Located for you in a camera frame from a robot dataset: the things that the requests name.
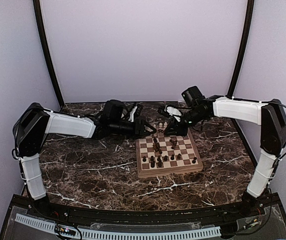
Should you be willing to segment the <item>dark tall piece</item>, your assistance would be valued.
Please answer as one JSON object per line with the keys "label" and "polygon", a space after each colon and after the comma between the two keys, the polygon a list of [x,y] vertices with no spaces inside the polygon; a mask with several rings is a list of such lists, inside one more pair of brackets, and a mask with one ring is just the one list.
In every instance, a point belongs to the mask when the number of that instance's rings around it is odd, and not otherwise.
{"label": "dark tall piece", "polygon": [[155,167],[155,158],[154,158],[154,156],[150,157],[150,166],[151,166],[151,168]]}
{"label": "dark tall piece", "polygon": [[162,167],[163,167],[162,156],[161,156],[161,155],[159,155],[159,156],[157,157],[157,167],[158,167],[158,168],[162,168]]}

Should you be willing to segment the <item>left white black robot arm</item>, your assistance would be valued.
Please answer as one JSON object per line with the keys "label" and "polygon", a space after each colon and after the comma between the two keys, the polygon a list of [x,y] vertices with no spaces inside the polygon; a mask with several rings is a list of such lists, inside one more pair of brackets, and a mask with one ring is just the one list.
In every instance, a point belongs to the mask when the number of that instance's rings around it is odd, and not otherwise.
{"label": "left white black robot arm", "polygon": [[124,109],[125,103],[112,99],[98,114],[78,116],[46,109],[34,102],[14,124],[12,157],[19,161],[21,177],[30,197],[36,201],[33,208],[41,217],[49,218],[53,214],[53,206],[43,199],[46,190],[39,165],[40,151],[47,135],[100,140],[109,135],[139,139],[156,133],[152,125],[140,118],[141,104],[134,104],[126,114]]}

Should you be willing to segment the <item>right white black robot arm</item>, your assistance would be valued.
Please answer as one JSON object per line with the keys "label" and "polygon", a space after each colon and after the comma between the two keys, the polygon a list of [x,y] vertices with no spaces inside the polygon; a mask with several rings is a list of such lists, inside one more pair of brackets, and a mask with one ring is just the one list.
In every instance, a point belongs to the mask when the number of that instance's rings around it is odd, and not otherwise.
{"label": "right white black robot arm", "polygon": [[165,134],[185,136],[189,128],[213,118],[231,119],[247,123],[257,132],[258,158],[246,193],[258,198],[276,175],[286,158],[286,105],[278,99],[248,100],[213,95],[186,100],[187,107],[164,105],[158,112],[170,122]]}

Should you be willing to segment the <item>dark tall piece front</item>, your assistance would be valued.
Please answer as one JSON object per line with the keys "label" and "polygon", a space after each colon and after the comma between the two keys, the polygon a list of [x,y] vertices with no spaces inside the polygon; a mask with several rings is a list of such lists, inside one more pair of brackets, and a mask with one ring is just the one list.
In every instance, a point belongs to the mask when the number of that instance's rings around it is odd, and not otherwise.
{"label": "dark tall piece front", "polygon": [[150,166],[151,166],[151,168],[155,167],[155,158],[154,158],[154,156],[150,157]]}

